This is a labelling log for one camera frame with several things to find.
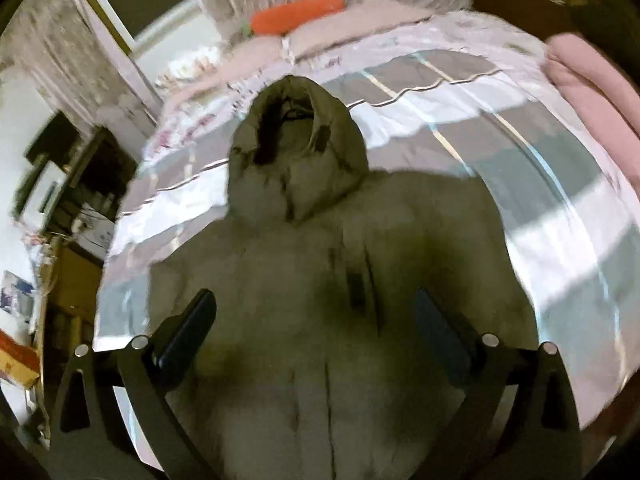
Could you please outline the olive green puffer jacket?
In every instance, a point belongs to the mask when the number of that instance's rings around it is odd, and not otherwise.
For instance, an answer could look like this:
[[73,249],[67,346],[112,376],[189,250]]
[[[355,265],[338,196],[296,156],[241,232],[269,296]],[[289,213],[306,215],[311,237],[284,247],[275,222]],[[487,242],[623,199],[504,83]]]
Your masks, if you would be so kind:
[[228,212],[150,271],[153,325],[201,289],[216,322],[170,399],[226,479],[405,479],[457,411],[416,325],[428,290],[534,348],[532,306],[479,178],[374,171],[343,103],[287,76],[229,153]]

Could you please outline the dark wooden cabinet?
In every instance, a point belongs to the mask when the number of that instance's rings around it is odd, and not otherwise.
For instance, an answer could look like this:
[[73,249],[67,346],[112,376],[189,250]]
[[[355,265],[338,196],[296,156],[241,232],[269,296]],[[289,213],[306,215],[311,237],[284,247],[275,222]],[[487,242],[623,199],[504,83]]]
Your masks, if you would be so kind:
[[25,152],[30,163],[14,193],[11,216],[30,234],[63,237],[105,260],[116,214],[137,163],[103,126],[84,139],[56,113]]

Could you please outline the grey white striped bed quilt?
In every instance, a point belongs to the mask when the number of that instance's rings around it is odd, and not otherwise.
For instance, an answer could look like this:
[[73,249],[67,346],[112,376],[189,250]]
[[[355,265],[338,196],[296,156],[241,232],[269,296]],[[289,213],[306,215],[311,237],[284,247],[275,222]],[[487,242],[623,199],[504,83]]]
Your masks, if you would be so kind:
[[233,130],[268,84],[306,76],[349,108],[375,168],[483,178],[539,333],[559,346],[590,425],[639,369],[639,201],[542,71],[545,57],[500,18],[456,11],[167,98],[115,224],[94,348],[148,330],[152,264],[226,210]]

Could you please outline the pink folded blanket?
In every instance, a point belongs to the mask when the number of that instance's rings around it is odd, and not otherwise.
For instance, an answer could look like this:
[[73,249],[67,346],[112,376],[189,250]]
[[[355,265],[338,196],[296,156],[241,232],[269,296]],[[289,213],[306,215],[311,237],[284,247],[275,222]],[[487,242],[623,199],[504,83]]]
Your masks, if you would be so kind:
[[596,47],[574,34],[547,41],[542,71],[587,130],[639,188],[639,91]]

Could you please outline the grey patterned curtain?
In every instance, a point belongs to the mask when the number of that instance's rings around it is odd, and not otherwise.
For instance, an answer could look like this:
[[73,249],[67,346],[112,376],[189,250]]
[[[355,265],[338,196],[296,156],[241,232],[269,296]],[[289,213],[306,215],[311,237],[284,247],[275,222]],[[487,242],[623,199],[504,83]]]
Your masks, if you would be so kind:
[[[195,0],[227,44],[256,12],[292,1],[297,0]],[[471,3],[397,1],[438,12],[464,9]],[[1,57],[32,75],[46,101],[82,132],[118,106],[132,104],[152,118],[160,114],[160,98],[117,47],[88,0],[23,0],[1,34]]]

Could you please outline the floral pink pillow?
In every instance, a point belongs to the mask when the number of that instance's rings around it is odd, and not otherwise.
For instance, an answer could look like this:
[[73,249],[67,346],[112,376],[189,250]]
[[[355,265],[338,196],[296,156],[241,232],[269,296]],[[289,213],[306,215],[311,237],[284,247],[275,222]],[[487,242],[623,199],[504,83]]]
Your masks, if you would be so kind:
[[185,73],[179,75],[168,70],[155,85],[168,99],[181,103],[195,93],[255,75],[274,62],[294,64],[339,44],[400,25],[419,23],[433,15],[432,9],[408,6],[396,0],[366,0],[311,20],[283,37],[255,36],[221,58],[212,60],[204,55],[194,55],[184,64]]

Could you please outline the orange carrot plush pillow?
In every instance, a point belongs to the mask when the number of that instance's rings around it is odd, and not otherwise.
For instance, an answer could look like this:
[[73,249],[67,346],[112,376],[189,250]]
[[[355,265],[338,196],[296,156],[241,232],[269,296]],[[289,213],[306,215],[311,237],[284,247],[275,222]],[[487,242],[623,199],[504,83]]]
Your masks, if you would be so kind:
[[243,38],[253,36],[285,36],[327,15],[344,11],[344,0],[297,0],[257,11],[248,23],[240,28]]

